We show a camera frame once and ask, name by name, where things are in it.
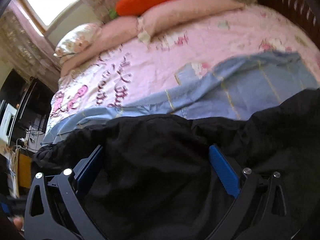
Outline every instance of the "blue panel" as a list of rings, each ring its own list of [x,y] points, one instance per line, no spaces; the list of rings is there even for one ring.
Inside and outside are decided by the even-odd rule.
[[[209,147],[209,159],[227,193],[237,198],[240,194],[240,178],[214,145]]]
[[[9,209],[9,207],[8,207],[6,204],[4,204],[4,203],[1,203],[1,207],[2,207],[3,212],[4,212],[7,216],[9,216],[9,215],[10,215],[10,209]]]
[[[74,183],[76,184],[75,193],[78,199],[82,199],[89,192],[104,164],[104,156],[103,147],[98,145],[88,158],[82,159],[75,166]]]

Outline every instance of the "finger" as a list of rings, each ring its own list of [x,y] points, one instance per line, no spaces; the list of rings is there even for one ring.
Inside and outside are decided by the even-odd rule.
[[[15,227],[16,227],[16,229],[17,229],[18,231],[21,231],[21,230],[22,230],[22,225],[23,225],[22,218],[16,217],[16,218],[13,220],[13,224],[15,225]]]

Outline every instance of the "pink bedsheet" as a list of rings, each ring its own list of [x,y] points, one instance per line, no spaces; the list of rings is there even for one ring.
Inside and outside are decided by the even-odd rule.
[[[274,49],[298,51],[320,82],[315,44],[285,17],[259,5],[178,26],[149,46],[133,39],[59,80],[47,132],[82,109],[121,106],[177,86],[175,73],[186,63],[203,76],[231,56]]]

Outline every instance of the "wooden headboard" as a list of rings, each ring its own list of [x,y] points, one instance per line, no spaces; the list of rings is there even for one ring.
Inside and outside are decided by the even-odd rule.
[[[320,2],[318,0],[258,0],[300,26],[320,48]]]

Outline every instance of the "black fabric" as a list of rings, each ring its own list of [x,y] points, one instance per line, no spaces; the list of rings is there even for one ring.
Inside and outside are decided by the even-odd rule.
[[[205,239],[233,201],[209,163],[212,144],[243,168],[281,173],[293,232],[320,198],[320,90],[304,90],[248,121],[149,115],[75,130],[34,155],[33,173],[74,167],[98,144],[105,146],[105,171],[85,208],[110,240]]]

